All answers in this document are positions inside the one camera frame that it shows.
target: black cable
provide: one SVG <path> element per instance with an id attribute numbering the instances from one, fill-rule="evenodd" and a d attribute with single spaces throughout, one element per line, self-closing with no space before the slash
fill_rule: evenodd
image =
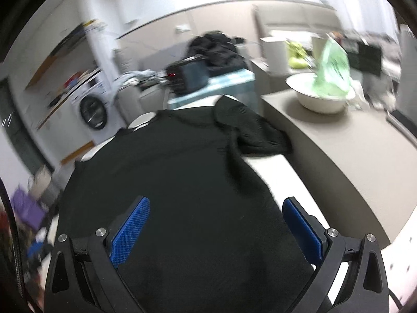
<path id="1" fill-rule="evenodd" d="M 395 305 L 397 305 L 397 308 L 400 310 L 402 308 L 401 301 L 398 300 L 397 296 L 390 289 L 388 289 L 388 293 L 391 299 L 394 301 Z"/>
<path id="2" fill-rule="evenodd" d="M 16 219 L 15 219 L 15 215 L 13 214 L 12 204 L 10 203 L 9 196 L 7 194 L 6 188 L 4 186 L 4 183 L 1 177 L 0 177 L 0 198 L 3 202 L 4 209 L 6 211 L 6 215 L 9 220 L 9 225 L 10 225 L 10 232 L 12 236 L 13 258 L 15 261 L 15 270 L 16 270 L 17 289 L 19 291 L 20 296 L 26 302 L 26 291 L 24 288 L 24 280 L 23 280 L 22 256 L 20 255 L 19 234 L 17 232 Z"/>

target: kitchen counter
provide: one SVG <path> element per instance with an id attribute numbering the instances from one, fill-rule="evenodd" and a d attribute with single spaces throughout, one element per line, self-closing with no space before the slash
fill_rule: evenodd
<path id="1" fill-rule="evenodd" d="M 417 150 L 384 112 L 316 114 L 293 90 L 264 95 L 265 117 L 289 135 L 291 165 L 344 236 L 392 243 L 417 205 Z"/>
<path id="2" fill-rule="evenodd" d="M 287 74 L 274 75 L 269 72 L 269 67 L 263 58 L 251 59 L 252 71 L 255 74 L 255 91 L 258 97 L 259 114 L 263 115 L 262 95 L 271 94 L 274 92 L 284 91 L 289 86 L 286 84 L 286 79 L 294 74 L 311 73 L 311 68 L 292 69 L 289 68 Z"/>
<path id="3" fill-rule="evenodd" d="M 62 104 L 70 97 L 70 95 L 72 93 L 74 93 L 86 80 L 88 80 L 89 78 L 91 78 L 93 75 L 97 74 L 99 71 L 100 71 L 100 69 L 97 68 L 94 71 L 92 71 L 90 74 L 87 74 L 74 87 L 72 87 L 68 92 L 66 92 L 64 95 L 62 95 L 62 97 L 59 100 L 59 102 L 49 110 L 49 112 L 48 112 L 47 116 L 45 117 L 45 119 L 43 119 L 43 120 L 40 121 L 40 124 L 39 124 L 37 130 L 40 130 L 45 125 L 45 123 L 53 115 L 53 113 L 55 113 L 57 111 L 57 109 L 59 109 L 59 107 L 62 106 Z"/>

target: white bowl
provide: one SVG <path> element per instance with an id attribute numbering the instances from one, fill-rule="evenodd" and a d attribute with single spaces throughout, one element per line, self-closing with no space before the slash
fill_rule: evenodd
<path id="1" fill-rule="evenodd" d="M 351 87 L 345 97 L 318 96 L 311 89 L 316 74 L 301 73 L 286 79 L 287 85 L 297 92 L 298 101 L 310 111 L 320 114 L 337 114 L 344 110 L 346 101 L 354 99 L 355 90 Z"/>

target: black jacket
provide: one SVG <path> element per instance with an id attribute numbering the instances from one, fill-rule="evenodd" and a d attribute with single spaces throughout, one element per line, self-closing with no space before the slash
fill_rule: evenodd
<path id="1" fill-rule="evenodd" d="M 247 69 L 245 60 L 230 41 L 229 37 L 220 32 L 198 36 L 190 42 L 185 58 L 203 55 L 211 77 Z"/>
<path id="2" fill-rule="evenodd" d="M 122 279 L 147 313 L 285 312 L 313 269 L 245 153 L 287 153 L 285 133 L 238 101 L 160 111 L 76 169 L 57 236 L 94 234 L 149 198 Z"/>

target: metal screw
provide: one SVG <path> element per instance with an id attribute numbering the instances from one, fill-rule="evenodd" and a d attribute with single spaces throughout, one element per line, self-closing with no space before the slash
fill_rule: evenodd
<path id="1" fill-rule="evenodd" d="M 95 235 L 97 235 L 98 237 L 102 237 L 103 235 L 106 234 L 106 229 L 105 228 L 99 228 L 98 230 L 95 231 Z"/>
<path id="2" fill-rule="evenodd" d="M 331 237 L 335 238 L 339 235 L 339 232 L 336 231 L 334 228 L 329 228 L 327 230 L 327 234 L 330 235 Z"/>
<path id="3" fill-rule="evenodd" d="M 377 238 L 375 237 L 375 235 L 369 233 L 366 238 L 370 241 L 370 242 L 374 242 Z"/>
<path id="4" fill-rule="evenodd" d="M 61 234 L 61 235 L 58 237 L 58 241 L 59 241 L 59 242 L 64 242 L 66 239 L 67 239 L 67 235 L 66 235 L 66 234 Z"/>

